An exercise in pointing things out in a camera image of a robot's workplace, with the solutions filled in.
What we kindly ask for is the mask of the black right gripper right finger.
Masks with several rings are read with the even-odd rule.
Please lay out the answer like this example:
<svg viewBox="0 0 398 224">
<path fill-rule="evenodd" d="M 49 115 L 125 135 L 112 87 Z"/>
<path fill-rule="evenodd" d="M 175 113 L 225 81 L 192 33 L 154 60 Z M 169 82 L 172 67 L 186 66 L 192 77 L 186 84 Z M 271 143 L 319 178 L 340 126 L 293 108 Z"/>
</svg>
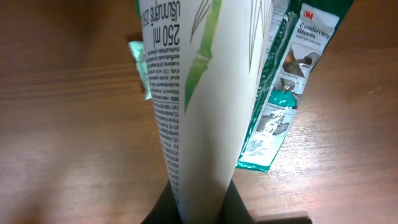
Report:
<svg viewBox="0 0 398 224">
<path fill-rule="evenodd" d="M 217 224 L 256 224 L 233 181 L 229 183 Z"/>
</svg>

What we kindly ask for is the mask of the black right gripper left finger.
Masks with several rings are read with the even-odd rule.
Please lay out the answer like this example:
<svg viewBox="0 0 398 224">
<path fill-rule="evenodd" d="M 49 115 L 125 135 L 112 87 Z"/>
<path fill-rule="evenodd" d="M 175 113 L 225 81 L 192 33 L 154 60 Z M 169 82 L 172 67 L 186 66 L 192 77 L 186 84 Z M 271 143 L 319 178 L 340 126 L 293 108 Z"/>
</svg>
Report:
<svg viewBox="0 0 398 224">
<path fill-rule="evenodd" d="M 141 224 L 182 224 L 169 181 Z"/>
</svg>

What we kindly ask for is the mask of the white cream tube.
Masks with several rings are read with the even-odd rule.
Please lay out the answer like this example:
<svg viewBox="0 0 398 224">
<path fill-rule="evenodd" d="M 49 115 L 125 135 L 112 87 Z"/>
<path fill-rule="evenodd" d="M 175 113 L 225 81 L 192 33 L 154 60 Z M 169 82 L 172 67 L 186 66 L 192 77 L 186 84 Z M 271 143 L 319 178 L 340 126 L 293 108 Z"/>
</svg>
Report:
<svg viewBox="0 0 398 224">
<path fill-rule="evenodd" d="M 241 153 L 274 3 L 140 0 L 147 71 L 184 223 L 214 223 Z"/>
</svg>

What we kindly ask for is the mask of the mint green snack packet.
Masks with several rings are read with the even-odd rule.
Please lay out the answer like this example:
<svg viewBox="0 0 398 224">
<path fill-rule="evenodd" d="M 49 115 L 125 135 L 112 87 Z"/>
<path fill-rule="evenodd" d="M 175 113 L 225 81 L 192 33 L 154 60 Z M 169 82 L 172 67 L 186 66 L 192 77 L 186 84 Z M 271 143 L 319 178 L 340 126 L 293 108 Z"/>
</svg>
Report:
<svg viewBox="0 0 398 224">
<path fill-rule="evenodd" d="M 136 61 L 136 69 L 139 73 L 142 86 L 144 87 L 144 99 L 150 100 L 152 98 L 152 95 L 150 92 L 150 83 L 147 71 L 144 43 L 142 41 L 130 41 L 128 45 L 132 53 L 132 56 Z"/>
</svg>

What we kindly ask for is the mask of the green wipes package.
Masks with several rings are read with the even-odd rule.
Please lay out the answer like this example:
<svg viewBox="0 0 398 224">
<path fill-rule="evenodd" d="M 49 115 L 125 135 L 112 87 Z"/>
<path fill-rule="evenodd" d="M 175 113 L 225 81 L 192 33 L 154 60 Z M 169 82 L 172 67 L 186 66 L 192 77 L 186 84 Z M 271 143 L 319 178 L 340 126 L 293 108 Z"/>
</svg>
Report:
<svg viewBox="0 0 398 224">
<path fill-rule="evenodd" d="M 238 168 L 269 171 L 309 76 L 352 4 L 353 0 L 275 2 L 266 61 Z"/>
</svg>

